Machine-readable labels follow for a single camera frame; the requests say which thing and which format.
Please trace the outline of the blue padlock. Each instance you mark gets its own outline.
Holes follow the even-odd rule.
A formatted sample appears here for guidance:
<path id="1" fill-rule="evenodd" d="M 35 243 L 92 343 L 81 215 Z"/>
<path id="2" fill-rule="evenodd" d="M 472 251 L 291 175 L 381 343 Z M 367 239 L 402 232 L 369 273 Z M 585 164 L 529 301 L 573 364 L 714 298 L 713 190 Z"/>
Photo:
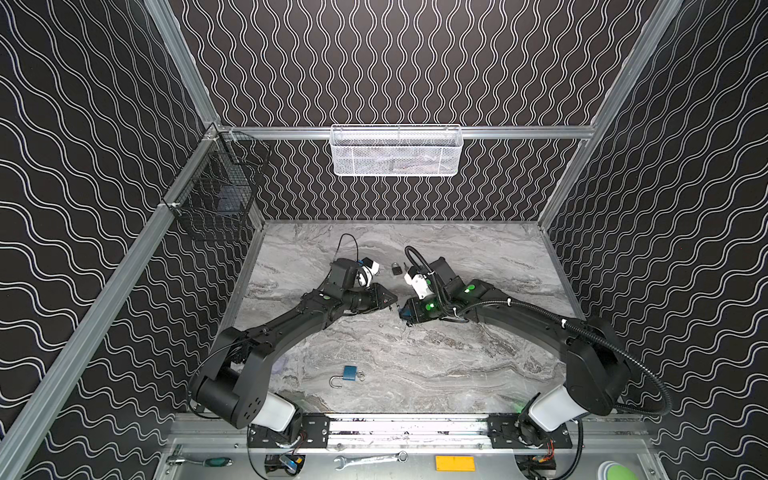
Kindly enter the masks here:
<path id="1" fill-rule="evenodd" d="M 328 383 L 332 389 L 339 389 L 342 387 L 342 382 L 364 382 L 365 379 L 365 373 L 357 366 L 346 365 L 343 367 L 341 374 L 331 376 Z"/>

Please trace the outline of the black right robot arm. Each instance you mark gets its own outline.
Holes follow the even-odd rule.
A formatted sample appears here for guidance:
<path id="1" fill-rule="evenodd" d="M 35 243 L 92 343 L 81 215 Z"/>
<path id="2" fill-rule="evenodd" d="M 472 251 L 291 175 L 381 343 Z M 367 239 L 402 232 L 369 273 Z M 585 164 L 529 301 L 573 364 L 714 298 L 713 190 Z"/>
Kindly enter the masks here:
<path id="1" fill-rule="evenodd" d="M 556 314 L 480 279 L 464 282 L 443 257 L 427 267 L 410 267 L 404 280 L 415 292 L 399 311 L 406 323 L 456 320 L 498 327 L 565 365 L 563 383 L 535 394 L 520 412 L 516 428 L 525 443 L 540 443 L 573 419 L 618 409 L 630 366 L 606 322 Z"/>

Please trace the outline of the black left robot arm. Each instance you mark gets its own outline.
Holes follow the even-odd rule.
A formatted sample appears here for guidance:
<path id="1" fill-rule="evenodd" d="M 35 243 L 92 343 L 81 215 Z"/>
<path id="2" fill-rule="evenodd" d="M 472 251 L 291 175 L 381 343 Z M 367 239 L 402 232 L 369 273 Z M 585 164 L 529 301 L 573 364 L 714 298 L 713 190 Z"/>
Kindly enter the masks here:
<path id="1" fill-rule="evenodd" d="M 347 314 L 368 314 L 397 303 L 397 296 L 379 283 L 358 284 L 362 267 L 351 259 L 335 260 L 320 285 L 286 313 L 246 330 L 224 329 L 192 374 L 190 400 L 237 429 L 289 429 L 297 407 L 269 392 L 274 363 Z"/>

